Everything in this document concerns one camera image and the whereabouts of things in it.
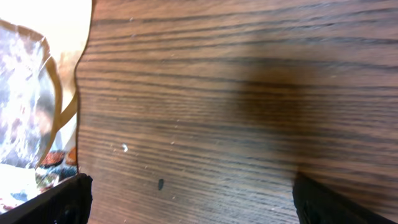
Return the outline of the beige brown snack pouch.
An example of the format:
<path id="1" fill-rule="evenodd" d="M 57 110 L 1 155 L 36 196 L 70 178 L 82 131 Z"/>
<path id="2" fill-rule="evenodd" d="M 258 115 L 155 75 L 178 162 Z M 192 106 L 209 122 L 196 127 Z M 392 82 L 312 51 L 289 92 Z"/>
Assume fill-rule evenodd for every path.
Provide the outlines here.
<path id="1" fill-rule="evenodd" d="M 1 0 L 1 212 L 77 175 L 91 0 Z"/>

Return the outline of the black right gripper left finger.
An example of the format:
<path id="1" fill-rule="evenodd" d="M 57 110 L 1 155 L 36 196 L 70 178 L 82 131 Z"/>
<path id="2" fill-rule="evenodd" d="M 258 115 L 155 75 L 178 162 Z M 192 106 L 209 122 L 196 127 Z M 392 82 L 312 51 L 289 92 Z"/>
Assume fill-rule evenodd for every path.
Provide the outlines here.
<path id="1" fill-rule="evenodd" d="M 87 224 L 93 179 L 78 174 L 1 215 L 1 224 Z"/>

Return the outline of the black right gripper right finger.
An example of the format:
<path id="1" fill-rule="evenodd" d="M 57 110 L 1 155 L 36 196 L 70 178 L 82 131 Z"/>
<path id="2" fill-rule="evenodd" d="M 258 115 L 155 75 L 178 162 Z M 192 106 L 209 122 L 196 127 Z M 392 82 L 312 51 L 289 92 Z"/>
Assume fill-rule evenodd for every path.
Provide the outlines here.
<path id="1" fill-rule="evenodd" d="M 396 224 L 303 174 L 292 195 L 300 224 Z"/>

